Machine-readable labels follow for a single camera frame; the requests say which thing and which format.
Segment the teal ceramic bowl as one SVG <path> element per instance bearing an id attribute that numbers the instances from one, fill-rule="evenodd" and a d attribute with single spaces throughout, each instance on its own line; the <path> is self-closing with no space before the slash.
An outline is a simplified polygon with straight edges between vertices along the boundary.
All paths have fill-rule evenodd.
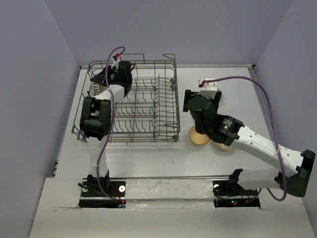
<path id="1" fill-rule="evenodd" d="M 223 98 L 223 93 L 222 93 L 222 91 L 219 88 L 217 89 L 217 93 L 220 95 L 219 100 L 221 101 L 222 98 Z"/>

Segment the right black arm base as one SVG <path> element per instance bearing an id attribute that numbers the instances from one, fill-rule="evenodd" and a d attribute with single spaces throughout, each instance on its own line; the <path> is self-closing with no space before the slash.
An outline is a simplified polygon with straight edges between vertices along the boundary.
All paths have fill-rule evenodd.
<path id="1" fill-rule="evenodd" d="M 242 169 L 236 169 L 228 179 L 212 182 L 215 208 L 261 207 L 259 192 L 252 189 L 246 190 L 238 184 L 238 176 L 242 171 Z"/>

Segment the white pink rimmed bowl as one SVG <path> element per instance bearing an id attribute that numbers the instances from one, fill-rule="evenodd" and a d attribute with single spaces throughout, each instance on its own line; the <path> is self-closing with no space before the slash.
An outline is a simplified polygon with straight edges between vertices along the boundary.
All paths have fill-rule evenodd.
<path id="1" fill-rule="evenodd" d="M 100 94 L 103 91 L 103 87 L 101 85 L 92 81 L 90 82 L 90 87 L 94 94 Z"/>

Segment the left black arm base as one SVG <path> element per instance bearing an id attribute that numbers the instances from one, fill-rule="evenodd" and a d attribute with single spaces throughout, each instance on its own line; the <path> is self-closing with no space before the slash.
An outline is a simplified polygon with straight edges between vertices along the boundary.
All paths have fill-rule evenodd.
<path id="1" fill-rule="evenodd" d="M 88 175 L 78 183 L 81 208 L 126 208 L 126 181 Z"/>

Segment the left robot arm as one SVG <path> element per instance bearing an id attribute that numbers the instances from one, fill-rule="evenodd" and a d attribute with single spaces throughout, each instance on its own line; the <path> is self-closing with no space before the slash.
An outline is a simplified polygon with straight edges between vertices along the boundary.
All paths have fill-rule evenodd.
<path id="1" fill-rule="evenodd" d="M 89 146 L 87 188 L 99 196 L 106 195 L 110 187 L 105 145 L 114 126 L 115 104 L 130 92 L 134 67 L 126 60 L 106 66 L 90 79 L 94 95 L 83 100 L 80 129 Z"/>

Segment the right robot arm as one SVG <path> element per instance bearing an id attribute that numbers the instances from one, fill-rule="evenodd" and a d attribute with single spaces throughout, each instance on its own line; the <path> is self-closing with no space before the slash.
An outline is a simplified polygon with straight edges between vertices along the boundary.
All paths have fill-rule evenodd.
<path id="1" fill-rule="evenodd" d="M 219 191 L 234 195 L 257 188 L 277 188 L 295 197 L 306 195 L 315 153 L 291 150 L 259 135 L 240 120 L 218 114 L 221 92 L 206 98 L 186 90 L 183 111 L 190 112 L 196 136 L 244 151 L 271 165 L 270 169 L 248 171 L 235 169 Z"/>

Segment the leaf patterned white bowl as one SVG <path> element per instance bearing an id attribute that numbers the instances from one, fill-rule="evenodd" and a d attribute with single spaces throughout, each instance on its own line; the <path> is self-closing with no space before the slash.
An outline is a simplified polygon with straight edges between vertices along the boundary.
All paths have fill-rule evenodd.
<path id="1" fill-rule="evenodd" d="M 220 149 L 224 150 L 224 151 L 228 151 L 228 152 L 231 152 L 231 151 L 234 151 L 235 148 L 231 147 L 231 146 L 227 146 L 225 144 L 222 144 L 222 143 L 218 143 L 218 146 Z"/>

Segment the tan orange bowl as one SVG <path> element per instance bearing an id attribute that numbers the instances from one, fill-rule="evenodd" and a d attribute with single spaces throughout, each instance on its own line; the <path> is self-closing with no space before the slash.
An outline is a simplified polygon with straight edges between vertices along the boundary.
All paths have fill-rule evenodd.
<path id="1" fill-rule="evenodd" d="M 196 132 L 195 126 L 192 126 L 188 132 L 189 139 L 192 143 L 198 146 L 206 145 L 210 142 L 210 139 L 205 134 L 199 134 Z"/>

